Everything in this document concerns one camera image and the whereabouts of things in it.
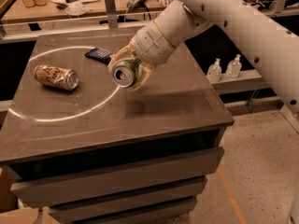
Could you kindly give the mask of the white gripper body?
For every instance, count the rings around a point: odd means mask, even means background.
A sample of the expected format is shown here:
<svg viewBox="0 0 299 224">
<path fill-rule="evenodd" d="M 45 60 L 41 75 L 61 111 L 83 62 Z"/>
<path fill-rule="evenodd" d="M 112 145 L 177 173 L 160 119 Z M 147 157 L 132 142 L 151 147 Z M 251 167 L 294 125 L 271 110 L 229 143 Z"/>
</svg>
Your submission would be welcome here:
<svg viewBox="0 0 299 224">
<path fill-rule="evenodd" d="M 130 48 L 143 63 L 156 66 L 167 62 L 176 50 L 165 38 L 155 21 L 137 31 Z"/>
</svg>

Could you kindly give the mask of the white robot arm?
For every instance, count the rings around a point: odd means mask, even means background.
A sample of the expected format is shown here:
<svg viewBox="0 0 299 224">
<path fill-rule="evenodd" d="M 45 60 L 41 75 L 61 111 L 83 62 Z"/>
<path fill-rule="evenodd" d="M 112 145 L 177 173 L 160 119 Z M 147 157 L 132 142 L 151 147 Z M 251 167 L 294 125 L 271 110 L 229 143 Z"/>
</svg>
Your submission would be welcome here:
<svg viewBox="0 0 299 224">
<path fill-rule="evenodd" d="M 121 87 L 137 89 L 186 39 L 210 23 L 234 42 L 294 114 L 299 113 L 299 36 L 243 0 L 177 0 L 138 30 L 108 70 Z"/>
</svg>

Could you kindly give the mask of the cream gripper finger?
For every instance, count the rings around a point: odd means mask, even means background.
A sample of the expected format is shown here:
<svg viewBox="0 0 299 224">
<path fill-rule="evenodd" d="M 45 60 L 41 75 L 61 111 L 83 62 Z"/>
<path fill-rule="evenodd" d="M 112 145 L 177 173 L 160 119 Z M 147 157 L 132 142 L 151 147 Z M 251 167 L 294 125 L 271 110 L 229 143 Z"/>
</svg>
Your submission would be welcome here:
<svg viewBox="0 0 299 224">
<path fill-rule="evenodd" d="M 130 71 L 135 71 L 135 62 L 136 54 L 135 50 L 131 48 L 130 45 L 127 45 L 120 49 L 116 54 L 114 54 L 107 66 L 108 71 L 113 73 L 117 68 L 125 67 Z"/>
<path fill-rule="evenodd" d="M 150 75 L 154 71 L 154 67 L 148 63 L 142 63 L 138 66 L 137 79 L 133 85 L 133 90 L 136 91 L 140 89 L 146 81 L 150 78 Z"/>
</svg>

